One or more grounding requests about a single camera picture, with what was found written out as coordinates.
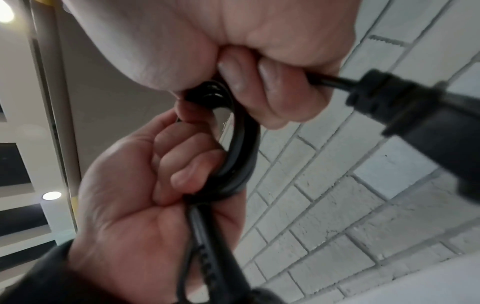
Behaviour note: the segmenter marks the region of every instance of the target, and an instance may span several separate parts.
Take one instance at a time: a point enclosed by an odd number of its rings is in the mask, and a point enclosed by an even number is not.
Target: black sleeve
[[[82,279],[68,267],[72,241],[54,248],[16,285],[0,296],[0,304],[126,303]]]

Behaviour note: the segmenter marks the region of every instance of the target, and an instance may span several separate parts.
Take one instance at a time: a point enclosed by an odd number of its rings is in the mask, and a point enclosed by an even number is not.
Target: dark panel
[[[47,224],[44,211],[39,204],[0,212],[0,236]]]
[[[55,241],[0,257],[0,272],[41,258],[55,247]]]
[[[0,187],[28,183],[30,177],[17,145],[0,143]]]

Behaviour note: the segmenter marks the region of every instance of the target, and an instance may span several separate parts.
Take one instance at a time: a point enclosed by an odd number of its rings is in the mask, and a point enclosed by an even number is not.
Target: ceiling light
[[[12,7],[5,2],[5,0],[0,0],[0,22],[10,23],[15,19],[15,13],[12,10]]]
[[[45,193],[42,198],[44,200],[56,200],[62,197],[62,194],[60,192],[54,191],[54,192],[49,192]]]

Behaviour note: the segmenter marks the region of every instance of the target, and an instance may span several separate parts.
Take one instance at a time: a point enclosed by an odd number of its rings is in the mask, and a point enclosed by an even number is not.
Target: hand
[[[176,302],[180,266],[190,239],[184,193],[195,193],[225,151],[215,140],[213,112],[177,104],[119,140],[90,167],[80,188],[80,232],[69,254],[72,269],[131,303]],[[213,205],[233,248],[245,220],[246,194]],[[188,286],[202,284],[194,269]]]
[[[303,122],[332,91],[305,71],[338,73],[355,40],[360,0],[65,0],[123,73],[181,91],[219,69],[268,128]]]

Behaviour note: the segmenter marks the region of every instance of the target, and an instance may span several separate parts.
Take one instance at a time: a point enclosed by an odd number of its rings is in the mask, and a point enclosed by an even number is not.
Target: recessed light
[[[44,200],[56,200],[62,197],[62,194],[57,191],[45,193],[42,198]]]
[[[5,0],[0,0],[0,22],[10,23],[15,19],[15,13],[12,10],[12,7],[5,2]]]

